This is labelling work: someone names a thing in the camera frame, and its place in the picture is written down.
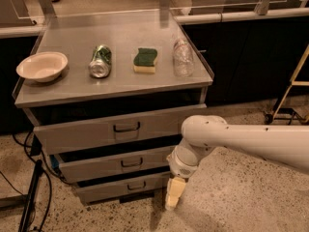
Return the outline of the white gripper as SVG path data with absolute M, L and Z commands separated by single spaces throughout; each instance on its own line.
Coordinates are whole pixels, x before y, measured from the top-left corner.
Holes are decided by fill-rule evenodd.
M 189 144 L 185 139 L 174 148 L 172 153 L 167 157 L 170 171 L 174 178 L 170 178 L 167 184 L 165 197 L 165 209 L 172 211 L 183 194 L 186 186 L 186 180 L 189 179 L 198 169 L 200 161 L 207 157 L 213 147 L 198 147 Z

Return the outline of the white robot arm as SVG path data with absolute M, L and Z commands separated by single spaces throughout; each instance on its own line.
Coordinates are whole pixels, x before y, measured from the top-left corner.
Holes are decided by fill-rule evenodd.
M 182 140 L 167 157 L 171 171 L 165 208 L 174 210 L 188 179 L 213 149 L 225 147 L 301 171 L 309 170 L 306 126 L 230 125 L 222 117 L 194 115 L 182 124 Z

